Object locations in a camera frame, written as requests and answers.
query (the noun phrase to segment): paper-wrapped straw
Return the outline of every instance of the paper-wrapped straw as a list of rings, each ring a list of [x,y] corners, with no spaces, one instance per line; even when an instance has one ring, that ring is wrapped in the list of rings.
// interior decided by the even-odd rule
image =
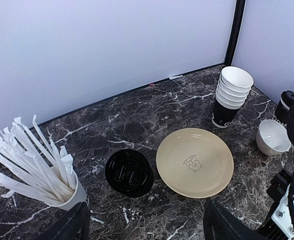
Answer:
[[[0,186],[10,189],[2,196],[6,198],[17,192],[53,206],[67,202],[77,186],[72,156],[65,146],[59,152],[52,140],[49,144],[35,115],[32,123],[44,146],[20,117],[14,120],[10,130],[6,127],[0,131],[0,163],[24,183],[0,173]]]

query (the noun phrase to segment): coffee cup lid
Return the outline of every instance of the coffee cup lid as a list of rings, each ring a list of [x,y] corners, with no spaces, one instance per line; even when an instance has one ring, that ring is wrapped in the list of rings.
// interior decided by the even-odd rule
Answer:
[[[140,197],[151,189],[153,173],[145,156],[132,149],[114,153],[107,161],[105,174],[108,184],[128,197]]]
[[[293,91],[284,91],[281,94],[282,101],[291,108],[294,105],[294,92]]]

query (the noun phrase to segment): white bowl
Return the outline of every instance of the white bowl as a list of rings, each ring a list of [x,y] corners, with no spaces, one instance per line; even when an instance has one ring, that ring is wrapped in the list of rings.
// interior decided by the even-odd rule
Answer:
[[[259,124],[256,142],[260,151],[267,156],[282,154],[291,147],[287,130],[271,119],[266,119]]]
[[[219,78],[218,85],[225,93],[228,93],[229,95],[232,95],[234,97],[245,97],[245,96],[248,96],[250,92],[250,90],[245,92],[238,92],[231,89],[230,87],[228,87],[226,84],[223,83],[223,81],[221,80],[221,76]]]
[[[219,85],[217,86],[217,91],[219,92],[219,94],[221,94],[225,98],[227,98],[227,99],[229,99],[231,101],[234,101],[236,103],[240,103],[240,102],[247,99],[247,96],[233,96],[233,95],[230,95],[227,92],[225,92]]]
[[[221,79],[227,86],[239,92],[246,92],[253,85],[252,76],[235,66],[224,67],[221,70]]]
[[[219,98],[220,100],[222,100],[224,103],[226,103],[229,106],[234,106],[234,107],[241,107],[245,100],[243,101],[232,101],[229,100],[228,98],[224,97],[219,91],[218,89],[216,89],[216,98]]]

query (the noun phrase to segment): white marble vein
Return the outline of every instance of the white marble vein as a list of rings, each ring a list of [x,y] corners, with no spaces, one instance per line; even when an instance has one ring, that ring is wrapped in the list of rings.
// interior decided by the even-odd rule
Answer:
[[[187,99],[185,99],[185,100],[176,101],[176,102],[170,102],[170,103],[168,103],[168,104],[180,104],[180,103],[183,103],[183,102],[186,102],[186,101],[189,101],[189,100],[192,100],[192,99],[197,99],[197,98],[204,99],[204,98],[206,98],[206,97],[208,97],[208,96],[211,96],[211,95],[214,95],[214,93],[211,92],[211,93],[208,93],[208,94],[205,94],[205,95],[202,95],[202,96],[192,96],[192,97],[187,98]]]
[[[0,221],[0,224],[3,224],[3,225],[15,225],[15,226],[13,226],[8,232],[6,232],[4,235],[1,235],[1,236],[0,236],[0,239],[1,239],[1,238],[4,238],[5,236],[7,236],[7,235],[8,235],[9,233],[11,233],[14,229],[18,228],[21,224],[25,224],[25,223],[27,223],[27,222],[33,220],[33,218],[34,218],[36,215],[38,215],[39,213],[41,213],[41,212],[43,212],[43,211],[45,211],[45,210],[47,210],[47,209],[49,209],[49,208],[50,208],[50,206],[48,206],[48,207],[46,207],[46,208],[44,208],[44,209],[41,209],[41,210],[35,212],[34,214],[32,214],[31,217],[29,217],[29,218],[27,218],[27,219],[25,219],[25,220],[23,220],[23,221],[18,221],[18,222],[1,222],[1,221]]]
[[[271,100],[268,100],[268,101],[266,101],[265,102],[265,104],[266,104],[266,106],[265,106],[265,108],[264,108],[264,110],[263,111],[260,111],[260,112],[258,112],[258,116],[255,118],[255,119],[258,119],[258,118],[260,118],[261,117],[261,115],[263,114],[263,113],[265,113],[266,112],[266,110],[267,110],[267,108],[268,108],[268,105],[269,105],[269,102],[270,102]]]
[[[67,130],[67,134],[63,138],[57,140],[55,143],[57,144],[57,143],[59,143],[61,141],[65,141],[66,142],[67,141],[67,139],[66,139],[67,136],[70,136],[70,135],[74,134],[75,132],[80,131],[81,129],[85,129],[86,127],[91,126],[91,125],[93,125],[93,124],[95,124],[97,122],[98,121],[91,122],[91,123],[89,123],[87,125],[84,125],[84,126],[78,128],[78,129],[76,129],[76,130],[73,130],[73,131]]]
[[[185,227],[185,225],[186,225],[187,222],[188,222],[188,220],[185,221],[185,223],[181,227],[177,228],[176,231],[167,238],[167,240],[172,239],[179,232],[179,230],[181,230],[181,229],[183,229]]]

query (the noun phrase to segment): dark marble surface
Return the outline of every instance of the dark marble surface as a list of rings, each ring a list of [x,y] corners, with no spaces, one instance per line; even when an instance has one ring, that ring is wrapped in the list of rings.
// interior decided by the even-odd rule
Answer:
[[[42,126],[58,146],[66,145],[86,189],[91,210],[90,239],[201,240],[203,199],[180,196],[161,180],[157,148],[171,132],[202,128],[221,137],[234,156],[230,184],[214,198],[251,229],[264,220],[271,199],[271,178],[283,167],[292,170],[292,151],[266,157],[255,144],[257,126],[271,118],[275,104],[256,88],[227,129],[211,123],[214,90],[222,66],[167,80],[94,104]],[[139,150],[154,171],[150,193],[125,197],[107,184],[104,165],[117,150]],[[7,192],[0,187],[0,194]],[[0,239],[32,239],[64,211],[19,194],[0,197]]]

